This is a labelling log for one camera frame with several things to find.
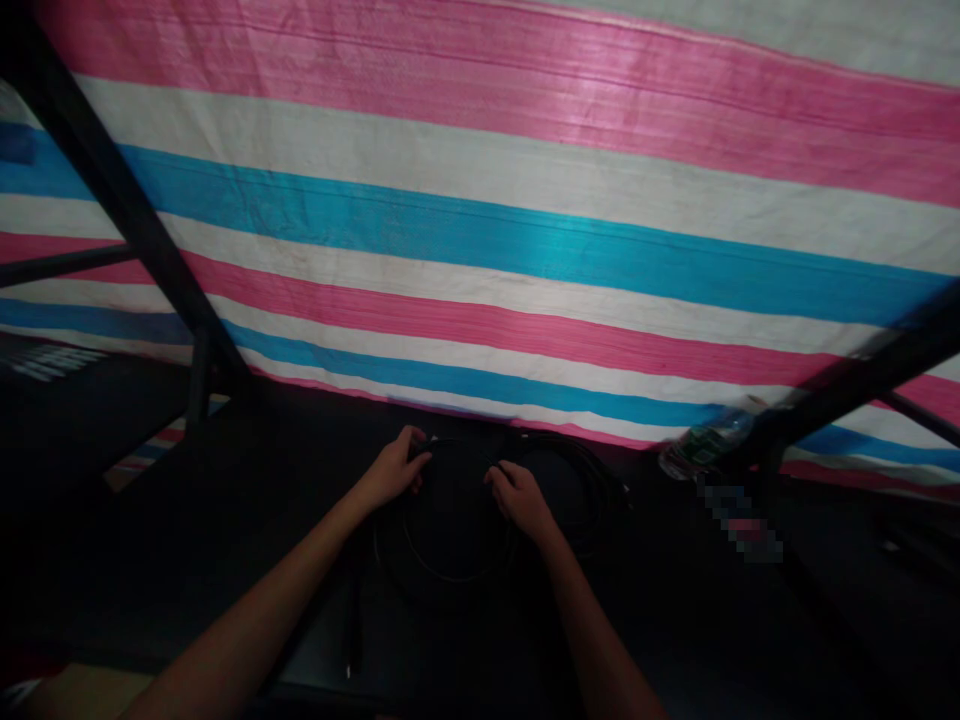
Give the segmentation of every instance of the wrinkled fabric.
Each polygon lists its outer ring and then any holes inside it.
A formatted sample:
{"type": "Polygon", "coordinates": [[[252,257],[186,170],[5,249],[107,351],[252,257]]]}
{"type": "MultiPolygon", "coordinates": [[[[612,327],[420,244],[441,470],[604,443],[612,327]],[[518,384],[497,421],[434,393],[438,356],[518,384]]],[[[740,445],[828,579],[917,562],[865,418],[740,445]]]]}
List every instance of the wrinkled fabric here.
{"type": "MultiPolygon", "coordinates": [[[[645,448],[801,396],[960,272],[960,9],[883,4],[896,22],[861,0],[41,21],[255,371],[645,448]]],[[[32,162],[0,154],[0,259],[120,241],[32,126],[32,162]]],[[[188,357],[136,263],[0,291],[0,328],[188,357]]],[[[958,379],[902,392],[956,423],[958,379]]],[[[786,468],[960,497],[960,451],[879,404],[786,468]]]]}

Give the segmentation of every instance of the blue stripe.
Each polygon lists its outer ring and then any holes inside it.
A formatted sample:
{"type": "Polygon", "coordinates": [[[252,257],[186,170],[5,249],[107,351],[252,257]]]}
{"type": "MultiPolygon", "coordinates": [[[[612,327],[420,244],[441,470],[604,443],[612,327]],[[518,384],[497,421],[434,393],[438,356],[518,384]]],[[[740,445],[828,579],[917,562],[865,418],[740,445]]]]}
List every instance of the blue stripe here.
{"type": "Polygon", "coordinates": [[[134,454],[136,457],[140,458],[151,458],[152,460],[159,460],[163,457],[164,453],[167,452],[170,448],[160,448],[156,445],[141,445],[137,448],[137,451],[134,454]]]}
{"type": "MultiPolygon", "coordinates": [[[[237,345],[256,350],[271,360],[318,367],[375,382],[450,392],[514,405],[537,405],[565,412],[593,412],[642,425],[690,427],[716,418],[724,409],[721,405],[614,395],[483,370],[358,355],[322,348],[303,340],[265,335],[226,320],[224,325],[237,345]]],[[[833,425],[804,439],[798,446],[827,455],[857,453],[905,464],[936,465],[960,472],[960,450],[912,448],[833,425]]]]}
{"type": "Polygon", "coordinates": [[[304,340],[266,335],[228,320],[224,320],[223,324],[237,345],[256,350],[271,360],[318,367],[379,383],[449,392],[512,405],[538,405],[564,412],[592,412],[650,425],[687,427],[709,420],[723,409],[720,405],[614,395],[471,368],[360,355],[323,348],[304,340]]]}
{"type": "Polygon", "coordinates": [[[79,330],[123,340],[190,345],[193,336],[175,313],[135,313],[81,305],[48,305],[0,298],[0,324],[79,330]]]}
{"type": "MultiPolygon", "coordinates": [[[[482,370],[330,350],[303,340],[266,335],[227,320],[223,322],[234,342],[272,360],[318,367],[391,385],[450,392],[513,405],[537,405],[565,412],[593,412],[645,425],[689,427],[709,421],[722,410],[720,405],[614,395],[482,370]]],[[[190,333],[180,318],[169,313],[128,313],[106,308],[39,305],[0,299],[0,323],[170,344],[191,342],[190,333]]],[[[960,473],[958,450],[913,448],[833,425],[797,445],[821,455],[864,455],[905,465],[933,465],[960,473]]]]}
{"type": "Polygon", "coordinates": [[[34,130],[20,123],[0,123],[0,160],[30,164],[36,156],[34,130]]]}
{"type": "MultiPolygon", "coordinates": [[[[158,210],[293,242],[877,326],[895,325],[951,281],[622,223],[121,150],[158,210]]],[[[39,132],[36,162],[4,167],[0,191],[91,198],[39,132]]]]}
{"type": "Polygon", "coordinates": [[[820,455],[866,455],[904,465],[933,465],[960,473],[960,450],[931,450],[880,440],[854,430],[828,425],[797,443],[820,455]]]}

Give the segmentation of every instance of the bottle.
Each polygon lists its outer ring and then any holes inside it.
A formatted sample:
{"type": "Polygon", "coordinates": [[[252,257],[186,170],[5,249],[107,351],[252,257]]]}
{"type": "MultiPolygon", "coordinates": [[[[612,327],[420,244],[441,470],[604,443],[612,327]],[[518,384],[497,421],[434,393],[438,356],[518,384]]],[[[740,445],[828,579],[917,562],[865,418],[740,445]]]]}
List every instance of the bottle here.
{"type": "Polygon", "coordinates": [[[698,472],[712,466],[747,439],[753,429],[753,413],[766,404],[759,398],[748,398],[749,409],[730,408],[706,425],[695,425],[683,437],[674,440],[660,453],[660,469],[674,480],[693,480],[698,472]]]}

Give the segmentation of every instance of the forearm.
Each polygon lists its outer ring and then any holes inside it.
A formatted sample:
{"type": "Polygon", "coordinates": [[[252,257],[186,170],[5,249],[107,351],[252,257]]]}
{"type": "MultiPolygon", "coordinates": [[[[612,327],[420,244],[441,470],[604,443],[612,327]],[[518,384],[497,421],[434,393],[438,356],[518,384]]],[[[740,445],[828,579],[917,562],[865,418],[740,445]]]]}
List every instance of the forearm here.
{"type": "Polygon", "coordinates": [[[666,718],[597,602],[580,563],[553,525],[536,540],[550,575],[587,714],[599,718],[666,718]]]}
{"type": "Polygon", "coordinates": [[[267,575],[174,661],[124,717],[226,720],[273,667],[304,607],[369,508],[348,493],[267,575]]]}

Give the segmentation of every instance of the white stripe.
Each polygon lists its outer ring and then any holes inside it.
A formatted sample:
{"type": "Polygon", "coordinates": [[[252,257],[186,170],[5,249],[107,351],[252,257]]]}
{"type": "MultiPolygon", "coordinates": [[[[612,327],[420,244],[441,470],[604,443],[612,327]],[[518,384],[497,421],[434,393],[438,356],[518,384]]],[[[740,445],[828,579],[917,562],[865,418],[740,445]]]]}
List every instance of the white stripe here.
{"type": "Polygon", "coordinates": [[[173,442],[172,440],[163,440],[158,437],[152,437],[149,440],[147,440],[147,442],[144,444],[149,445],[151,447],[163,448],[164,450],[169,450],[177,443],[173,442]]]}
{"type": "Polygon", "coordinates": [[[8,332],[11,335],[48,338],[50,340],[57,340],[93,350],[143,355],[145,357],[166,360],[167,362],[174,362],[180,365],[190,364],[190,355],[192,352],[192,348],[189,345],[167,345],[164,343],[147,342],[146,340],[123,340],[120,338],[104,337],[102,335],[91,335],[90,333],[79,332],[77,330],[22,328],[16,325],[0,324],[0,331],[8,332]]]}
{"type": "Polygon", "coordinates": [[[681,25],[864,72],[956,85],[952,0],[551,0],[681,25]]]}
{"type": "Polygon", "coordinates": [[[791,391],[791,388],[777,386],[741,387],[727,383],[644,375],[483,345],[322,325],[312,320],[265,312],[216,295],[209,297],[217,315],[237,325],[278,337],[305,340],[330,350],[359,353],[374,358],[469,368],[594,392],[667,402],[716,402],[734,405],[750,393],[760,396],[772,405],[791,391]]]}
{"type": "Polygon", "coordinates": [[[0,193],[0,231],[122,240],[99,203],[0,193]]]}
{"type": "MultiPolygon", "coordinates": [[[[4,288],[0,297],[27,302],[116,308],[132,312],[173,312],[156,286],[114,285],[85,280],[50,279],[4,288]]],[[[509,350],[467,345],[428,338],[400,337],[349,330],[308,320],[276,315],[211,298],[222,317],[262,332],[317,342],[324,347],[377,357],[415,359],[421,362],[468,367],[504,375],[528,377],[542,382],[581,387],[586,390],[636,395],[668,402],[735,405],[745,395],[757,395],[773,405],[791,393],[781,386],[738,386],[669,376],[651,376],[626,370],[596,367],[558,358],[509,350]]],[[[793,399],[803,393],[795,391],[793,399]]],[[[921,448],[953,446],[900,413],[865,406],[835,423],[840,427],[921,448]]]]}
{"type": "Polygon", "coordinates": [[[756,315],[626,290],[544,280],[486,268],[408,260],[287,242],[160,213],[185,250],[252,270],[408,297],[495,305],[705,342],[845,354],[877,332],[869,325],[756,315]]]}
{"type": "Polygon", "coordinates": [[[121,463],[130,463],[131,465],[153,465],[156,462],[154,458],[141,457],[140,455],[128,455],[121,463]]]}
{"type": "Polygon", "coordinates": [[[952,485],[960,482],[960,474],[935,465],[904,465],[863,455],[818,455],[798,447],[790,447],[784,453],[784,461],[789,460],[809,460],[835,470],[877,472],[916,485],[952,485]]]}
{"type": "MultiPolygon", "coordinates": [[[[648,298],[635,293],[607,290],[598,296],[589,290],[583,291],[577,285],[477,268],[288,243],[176,216],[166,216],[165,223],[186,249],[241,267],[343,287],[450,302],[498,305],[520,312],[555,314],[666,337],[787,352],[833,352],[843,355],[858,349],[876,332],[869,326],[758,316],[681,301],[669,301],[667,307],[658,311],[650,305],[648,298]],[[501,293],[494,289],[494,283],[499,286],[501,278],[498,276],[505,277],[503,284],[512,292],[501,293]],[[439,283],[438,278],[447,278],[449,282],[439,283]],[[633,308],[638,308],[639,312],[634,314],[633,308]],[[673,316],[670,310],[680,312],[675,312],[673,316]],[[763,328],[761,333],[758,326],[766,324],[766,318],[771,321],[770,327],[763,328]],[[736,332],[736,329],[742,328],[753,334],[745,335],[743,330],[736,332]]],[[[25,234],[119,239],[116,228],[100,206],[83,200],[0,194],[0,227],[9,232],[25,234]],[[70,218],[70,221],[60,225],[58,218],[70,218]]],[[[153,301],[160,302],[156,297],[150,302],[153,301]]],[[[928,374],[960,382],[960,356],[944,362],[928,374]]],[[[899,442],[896,438],[885,439],[899,442]]],[[[916,442],[918,447],[926,447],[923,439],[918,438],[916,442]]]]}
{"type": "Polygon", "coordinates": [[[875,405],[859,407],[832,424],[900,445],[926,450],[956,449],[954,445],[939,435],[934,435],[905,415],[875,405]]]}
{"type": "Polygon", "coordinates": [[[127,312],[172,313],[156,285],[50,278],[0,289],[0,298],[47,305],[83,305],[127,312]]]}
{"type": "Polygon", "coordinates": [[[536,405],[512,405],[495,400],[456,395],[454,393],[378,383],[365,380],[364,378],[330,373],[322,368],[278,362],[264,357],[249,348],[240,348],[240,353],[250,365],[277,377],[312,380],[338,387],[341,390],[359,390],[390,400],[419,403],[438,409],[473,412],[499,419],[547,422],[554,425],[572,423],[587,430],[605,432],[616,435],[617,437],[633,440],[664,440],[669,437],[678,437],[686,430],[686,428],[639,425],[623,420],[612,420],[594,415],[590,412],[560,412],[536,405]]]}
{"type": "Polygon", "coordinates": [[[79,78],[117,142],[938,273],[960,210],[260,98],[79,78]],[[149,113],[129,108],[149,107],[149,113]]]}

